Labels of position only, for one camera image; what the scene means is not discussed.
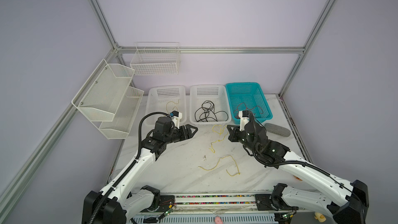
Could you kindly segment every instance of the metal rail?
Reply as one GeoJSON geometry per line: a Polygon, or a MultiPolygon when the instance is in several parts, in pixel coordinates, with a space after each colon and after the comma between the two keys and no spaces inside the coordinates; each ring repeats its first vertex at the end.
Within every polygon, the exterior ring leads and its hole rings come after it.
{"type": "MultiPolygon", "coordinates": [[[[136,47],[118,47],[117,50],[122,54],[137,51],[136,47]]],[[[184,54],[302,54],[303,52],[303,47],[180,47],[180,53],[184,54]]]]}
{"type": "Polygon", "coordinates": [[[98,0],[88,0],[88,2],[90,3],[91,7],[93,8],[95,16],[97,17],[99,24],[101,25],[101,28],[104,31],[104,33],[108,39],[108,42],[112,45],[112,47],[114,49],[117,48],[117,43],[115,41],[115,38],[113,37],[111,28],[109,27],[109,24],[105,19],[105,15],[102,12],[100,3],[98,2],[98,0]]]}
{"type": "Polygon", "coordinates": [[[323,25],[326,22],[326,19],[330,15],[330,12],[331,12],[333,6],[335,6],[336,2],[337,2],[337,0],[328,0],[326,2],[324,8],[322,9],[320,16],[318,17],[314,27],[312,28],[310,36],[308,37],[308,39],[304,45],[305,50],[304,50],[303,54],[300,54],[298,56],[295,64],[293,65],[293,68],[291,69],[289,75],[286,78],[285,83],[282,86],[281,91],[279,92],[279,95],[281,97],[283,97],[285,95],[288,87],[290,86],[290,83],[292,82],[293,78],[296,76],[298,69],[300,68],[300,66],[303,63],[304,59],[306,58],[309,50],[311,49],[312,45],[314,44],[316,37],[318,36],[319,32],[321,31],[323,25]]]}
{"type": "Polygon", "coordinates": [[[293,119],[292,119],[289,111],[287,110],[287,106],[286,106],[285,102],[283,101],[283,98],[278,97],[278,95],[277,95],[277,98],[278,98],[279,104],[282,107],[283,113],[285,114],[287,122],[289,123],[289,126],[292,129],[293,135],[296,138],[296,142],[298,144],[298,147],[300,148],[301,154],[308,162],[313,163],[312,159],[310,157],[310,154],[308,153],[307,148],[305,147],[304,142],[301,139],[299,131],[297,130],[297,127],[296,127],[295,123],[293,122],[293,119]]]}

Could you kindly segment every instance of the marble table surface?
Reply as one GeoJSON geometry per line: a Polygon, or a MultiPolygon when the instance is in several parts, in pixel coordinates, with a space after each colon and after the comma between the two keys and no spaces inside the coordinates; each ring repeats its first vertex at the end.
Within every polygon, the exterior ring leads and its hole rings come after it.
{"type": "MultiPolygon", "coordinates": [[[[265,95],[273,118],[265,123],[273,123],[290,129],[286,117],[282,111],[276,95],[265,95]]],[[[187,95],[187,111],[189,111],[189,96],[187,95]]],[[[134,121],[130,136],[125,140],[122,151],[114,168],[113,175],[118,173],[133,158],[138,147],[138,124],[145,115],[147,96],[142,98],[137,117],[134,121]]],[[[190,124],[189,115],[184,124],[190,124]]],[[[142,136],[151,130],[150,127],[142,126],[142,136]]],[[[221,140],[224,136],[212,132],[212,126],[200,127],[196,135],[186,141],[168,144],[167,149],[158,160],[149,167],[139,178],[132,193],[136,193],[145,185],[159,189],[162,193],[189,193],[189,192],[264,192],[272,191],[277,183],[286,183],[289,186],[314,190],[314,188],[303,181],[299,181],[293,175],[275,168],[264,168],[253,157],[247,155],[241,143],[232,143],[228,136],[223,141],[213,144],[215,153],[209,148],[211,142],[221,140]],[[217,167],[211,171],[206,169],[214,167],[220,157],[217,167]]],[[[267,133],[268,138],[280,142],[298,155],[302,156],[294,135],[281,137],[276,134],[267,133]]]]}

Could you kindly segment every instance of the white wire basket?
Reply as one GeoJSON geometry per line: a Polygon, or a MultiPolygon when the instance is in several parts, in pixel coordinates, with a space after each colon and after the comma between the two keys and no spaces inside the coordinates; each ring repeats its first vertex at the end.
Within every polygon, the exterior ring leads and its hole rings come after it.
{"type": "Polygon", "coordinates": [[[129,136],[143,95],[142,90],[127,88],[113,121],[102,122],[98,128],[107,139],[125,139],[129,136]]]}
{"type": "MultiPolygon", "coordinates": [[[[210,108],[211,103],[205,103],[204,107],[210,108]]],[[[196,127],[208,127],[215,124],[225,125],[231,121],[231,110],[228,97],[223,85],[196,85],[191,87],[189,100],[189,120],[196,127]],[[202,104],[211,101],[214,104],[215,116],[209,113],[206,119],[202,104]]]]}
{"type": "MultiPolygon", "coordinates": [[[[184,86],[153,87],[149,90],[145,115],[152,112],[170,113],[178,111],[182,113],[180,126],[187,120],[187,103],[184,86]]],[[[152,115],[144,120],[144,124],[154,127],[161,115],[152,115]]]]}
{"type": "Polygon", "coordinates": [[[104,67],[86,94],[80,98],[77,93],[72,104],[107,139],[127,138],[144,91],[130,87],[134,69],[105,60],[98,66],[104,67]]]}
{"type": "Polygon", "coordinates": [[[176,75],[180,67],[178,42],[136,42],[130,66],[135,75],[176,75]]]}
{"type": "Polygon", "coordinates": [[[132,68],[106,63],[75,107],[90,121],[113,121],[133,75],[132,68]]]}

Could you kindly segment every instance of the yellow wire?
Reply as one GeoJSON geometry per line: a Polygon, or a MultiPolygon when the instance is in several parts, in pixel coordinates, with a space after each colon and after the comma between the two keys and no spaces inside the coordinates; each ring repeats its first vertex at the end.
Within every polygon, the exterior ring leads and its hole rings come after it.
{"type": "MultiPolygon", "coordinates": [[[[216,166],[214,166],[214,167],[211,168],[211,169],[205,169],[205,168],[203,168],[202,166],[198,166],[198,167],[201,168],[201,169],[207,170],[207,171],[213,170],[213,169],[215,169],[215,168],[217,167],[217,165],[218,165],[218,163],[220,162],[220,160],[221,160],[221,159],[224,159],[224,158],[226,158],[226,157],[232,157],[232,156],[231,156],[231,155],[227,155],[227,156],[224,156],[224,157],[220,157],[220,158],[218,159],[218,162],[217,162],[216,166]]],[[[228,170],[225,170],[225,171],[228,173],[228,175],[230,175],[231,177],[236,176],[236,175],[240,175],[238,163],[235,161],[235,159],[234,159],[233,157],[232,157],[232,160],[235,162],[235,165],[236,165],[236,168],[238,169],[238,172],[236,172],[235,174],[231,175],[231,174],[228,172],[228,170]]]]}
{"type": "Polygon", "coordinates": [[[175,103],[174,101],[169,101],[169,102],[167,102],[167,104],[166,104],[166,113],[169,113],[169,111],[167,110],[167,105],[170,103],[170,102],[173,102],[174,104],[179,104],[180,103],[180,99],[178,99],[178,103],[175,103]]]}
{"type": "MultiPolygon", "coordinates": [[[[220,134],[220,136],[221,136],[221,134],[224,133],[225,127],[226,127],[226,126],[224,126],[224,128],[222,128],[222,125],[220,125],[220,124],[215,124],[211,130],[212,130],[213,132],[216,132],[216,133],[220,134]],[[215,126],[220,126],[220,132],[217,132],[217,131],[214,130],[214,127],[215,127],[215,126]]],[[[217,140],[217,141],[211,142],[211,143],[210,143],[211,148],[209,148],[209,150],[211,150],[211,152],[213,152],[213,153],[216,153],[216,150],[213,148],[213,143],[223,141],[227,135],[228,135],[228,132],[224,135],[224,137],[223,137],[221,140],[217,140]]]]}

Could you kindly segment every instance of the pink object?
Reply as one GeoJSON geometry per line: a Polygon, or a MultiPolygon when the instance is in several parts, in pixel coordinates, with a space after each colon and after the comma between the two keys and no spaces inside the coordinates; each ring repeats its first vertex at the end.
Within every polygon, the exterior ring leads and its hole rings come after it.
{"type": "Polygon", "coordinates": [[[216,224],[222,224],[222,220],[221,220],[220,217],[216,217],[216,218],[214,219],[214,222],[215,222],[216,224]]]}

